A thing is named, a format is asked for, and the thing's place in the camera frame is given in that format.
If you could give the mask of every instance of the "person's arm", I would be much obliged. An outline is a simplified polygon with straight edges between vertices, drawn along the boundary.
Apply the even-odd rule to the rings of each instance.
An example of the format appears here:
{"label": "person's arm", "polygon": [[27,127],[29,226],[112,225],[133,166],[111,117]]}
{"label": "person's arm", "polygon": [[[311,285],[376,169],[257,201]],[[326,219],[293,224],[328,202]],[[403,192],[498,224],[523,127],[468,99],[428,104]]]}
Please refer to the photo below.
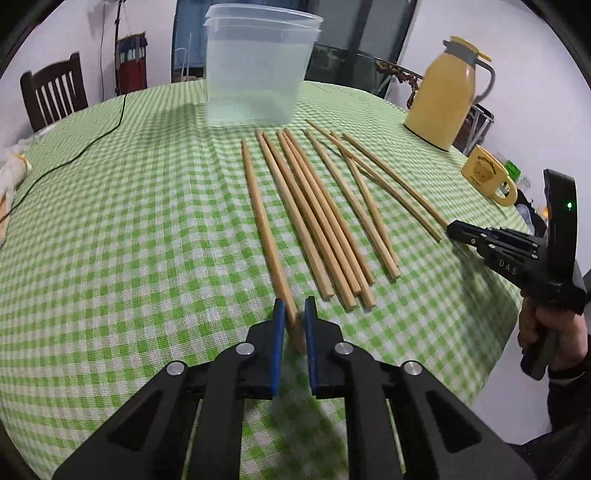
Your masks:
{"label": "person's arm", "polygon": [[537,307],[525,298],[519,314],[519,345],[527,349],[538,339],[538,323],[560,332],[558,351],[550,361],[548,413],[552,430],[583,420],[591,414],[591,359],[589,335],[581,315]]}

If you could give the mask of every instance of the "mug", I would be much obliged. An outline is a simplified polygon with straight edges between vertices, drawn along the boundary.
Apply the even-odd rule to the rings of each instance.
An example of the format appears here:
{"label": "mug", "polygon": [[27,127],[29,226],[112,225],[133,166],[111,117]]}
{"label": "mug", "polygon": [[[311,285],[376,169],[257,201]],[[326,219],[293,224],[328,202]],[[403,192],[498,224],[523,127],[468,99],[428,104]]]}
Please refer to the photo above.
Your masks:
{"label": "mug", "polygon": [[[509,178],[503,164],[480,145],[477,145],[470,153],[468,161],[462,167],[462,175],[472,183],[476,190],[499,205],[508,207],[515,204],[517,200],[515,183]],[[509,188],[506,197],[496,192],[504,182],[507,183]]]}

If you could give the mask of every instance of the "person's hand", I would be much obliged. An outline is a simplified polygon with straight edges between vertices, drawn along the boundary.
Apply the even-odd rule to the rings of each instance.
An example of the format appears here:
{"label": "person's hand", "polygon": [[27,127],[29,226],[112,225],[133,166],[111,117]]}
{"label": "person's hand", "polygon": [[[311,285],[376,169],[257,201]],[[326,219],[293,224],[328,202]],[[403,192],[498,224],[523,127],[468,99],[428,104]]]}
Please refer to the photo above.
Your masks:
{"label": "person's hand", "polygon": [[524,298],[519,314],[519,335],[517,341],[526,350],[538,339],[538,324],[560,332],[558,351],[550,360],[549,367],[557,372],[580,364],[589,348],[587,325],[582,315],[567,310],[538,307],[531,298]]}

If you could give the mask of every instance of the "yellow thermos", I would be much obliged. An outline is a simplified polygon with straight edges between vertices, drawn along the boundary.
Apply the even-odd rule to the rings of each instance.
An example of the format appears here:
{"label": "yellow thermos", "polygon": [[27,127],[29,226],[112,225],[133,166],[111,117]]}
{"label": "yellow thermos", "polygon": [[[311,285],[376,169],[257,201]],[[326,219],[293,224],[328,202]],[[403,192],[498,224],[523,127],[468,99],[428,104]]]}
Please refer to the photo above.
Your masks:
{"label": "yellow thermos", "polygon": [[[404,125],[423,140],[449,150],[472,104],[491,92],[495,71],[478,57],[491,59],[470,42],[452,37],[443,44],[446,51],[425,72]],[[476,65],[491,73],[491,82],[482,95],[474,97]]]}

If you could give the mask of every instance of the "table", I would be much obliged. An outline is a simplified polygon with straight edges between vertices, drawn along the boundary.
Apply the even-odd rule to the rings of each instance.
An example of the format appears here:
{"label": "table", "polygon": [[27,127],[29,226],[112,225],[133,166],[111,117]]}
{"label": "table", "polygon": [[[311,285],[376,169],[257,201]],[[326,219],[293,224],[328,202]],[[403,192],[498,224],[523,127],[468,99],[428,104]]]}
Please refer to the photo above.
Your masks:
{"label": "table", "polygon": [[[208,129],[204,98],[199,81],[130,94],[121,127],[41,181],[11,219],[0,251],[0,418],[42,479],[167,362],[212,360],[269,318],[275,296],[241,138],[296,302],[303,308],[308,295],[318,298],[253,129]],[[32,146],[34,169],[18,195],[114,126],[122,101],[75,113]],[[407,131],[398,107],[358,90],[303,84],[290,127],[369,258],[378,303],[346,313],[336,298],[318,299],[320,316],[378,359],[419,360],[470,401],[509,338],[517,289],[474,252],[447,238],[435,243],[369,181],[401,260],[402,277],[390,283],[305,139],[305,118],[359,139],[449,220],[525,225],[515,209],[469,186],[457,150],[442,152]],[[358,192],[344,162],[333,159]],[[246,409],[244,479],[346,477],[343,403],[310,397],[305,357],[286,349],[279,399]]]}

